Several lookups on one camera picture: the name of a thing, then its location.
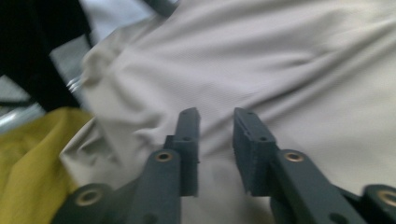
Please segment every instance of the yellow cloth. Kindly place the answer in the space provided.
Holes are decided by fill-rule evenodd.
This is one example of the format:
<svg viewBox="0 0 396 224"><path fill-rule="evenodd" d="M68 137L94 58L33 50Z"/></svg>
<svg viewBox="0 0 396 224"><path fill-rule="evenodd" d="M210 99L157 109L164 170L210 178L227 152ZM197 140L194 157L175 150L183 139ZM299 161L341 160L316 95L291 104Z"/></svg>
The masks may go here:
<svg viewBox="0 0 396 224"><path fill-rule="evenodd" d="M50 223L76 189L59 153L90 118L61 108L0 135L0 224Z"/></svg>

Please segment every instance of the yellow fabric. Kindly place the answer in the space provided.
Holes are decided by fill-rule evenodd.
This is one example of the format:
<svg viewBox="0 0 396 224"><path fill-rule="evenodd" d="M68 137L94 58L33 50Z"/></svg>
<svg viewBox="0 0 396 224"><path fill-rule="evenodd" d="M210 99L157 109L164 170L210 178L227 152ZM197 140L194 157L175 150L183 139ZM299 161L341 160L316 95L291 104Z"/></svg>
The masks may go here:
<svg viewBox="0 0 396 224"><path fill-rule="evenodd" d="M59 153L90 118L61 108L0 135L0 224L50 223L76 189Z"/></svg>

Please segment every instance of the wrinkled fabric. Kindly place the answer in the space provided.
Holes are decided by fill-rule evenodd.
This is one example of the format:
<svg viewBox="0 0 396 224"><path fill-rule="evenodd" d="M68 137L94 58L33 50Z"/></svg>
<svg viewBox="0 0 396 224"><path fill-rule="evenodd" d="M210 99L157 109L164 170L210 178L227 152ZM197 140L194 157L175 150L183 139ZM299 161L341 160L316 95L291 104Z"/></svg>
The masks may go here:
<svg viewBox="0 0 396 224"><path fill-rule="evenodd" d="M200 191L183 199L183 223L272 223L267 201L244 195L234 164L233 109L243 107L335 185L396 186L395 5L183 0L166 21L119 29L84 61L104 147L92 149L82 132L70 144L84 144L62 160L78 183L117 188L173 134L178 112L196 106Z"/></svg>
<svg viewBox="0 0 396 224"><path fill-rule="evenodd" d="M77 185L59 153L91 118L62 108L0 135L0 223L50 223Z"/></svg>

